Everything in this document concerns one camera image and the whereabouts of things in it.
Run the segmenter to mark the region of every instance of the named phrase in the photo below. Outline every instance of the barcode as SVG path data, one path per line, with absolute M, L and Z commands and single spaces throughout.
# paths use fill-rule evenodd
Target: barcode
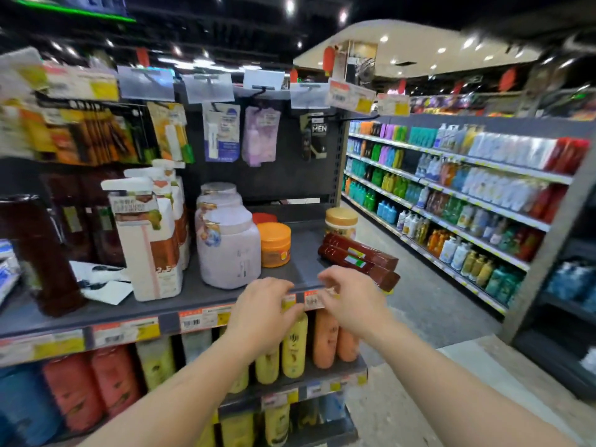
M 185 328 L 190 328 L 191 326 L 197 326 L 199 324 L 201 324 L 201 321 L 198 318 L 194 320 L 183 321 L 183 325 Z
M 124 334 L 119 334 L 118 336 L 109 336 L 106 337 L 106 343 L 118 343 L 124 340 Z

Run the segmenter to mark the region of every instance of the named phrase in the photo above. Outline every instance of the display screen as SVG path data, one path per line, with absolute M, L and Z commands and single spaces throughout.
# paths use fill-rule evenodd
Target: display screen
M 96 16 L 127 17 L 124 0 L 15 0 L 20 4 Z

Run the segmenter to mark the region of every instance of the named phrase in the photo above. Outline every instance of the forearm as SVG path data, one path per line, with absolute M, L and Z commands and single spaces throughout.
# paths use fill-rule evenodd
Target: forearm
M 82 447 L 187 447 L 211 423 L 247 353 L 221 337 L 195 361 L 88 437 Z
M 422 341 L 405 325 L 377 327 L 368 342 L 446 447 L 567 447 L 571 440 Z

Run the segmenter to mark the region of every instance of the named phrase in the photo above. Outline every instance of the gold jar lid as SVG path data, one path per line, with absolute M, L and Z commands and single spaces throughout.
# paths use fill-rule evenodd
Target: gold jar lid
M 358 223 L 358 214 L 347 207 L 332 207 L 326 210 L 325 220 L 336 226 L 353 226 Z

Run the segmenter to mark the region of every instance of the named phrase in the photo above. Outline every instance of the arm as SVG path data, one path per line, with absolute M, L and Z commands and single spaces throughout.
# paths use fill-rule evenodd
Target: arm
M 302 304 L 281 312 L 282 296 L 292 286 L 273 278 L 251 282 L 234 305 L 222 337 L 80 446 L 194 445 L 242 370 L 279 345 L 302 313 Z
M 319 278 L 339 288 L 339 299 L 319 293 L 325 307 L 383 356 L 446 447 L 575 445 L 394 320 L 368 276 L 333 266 Z

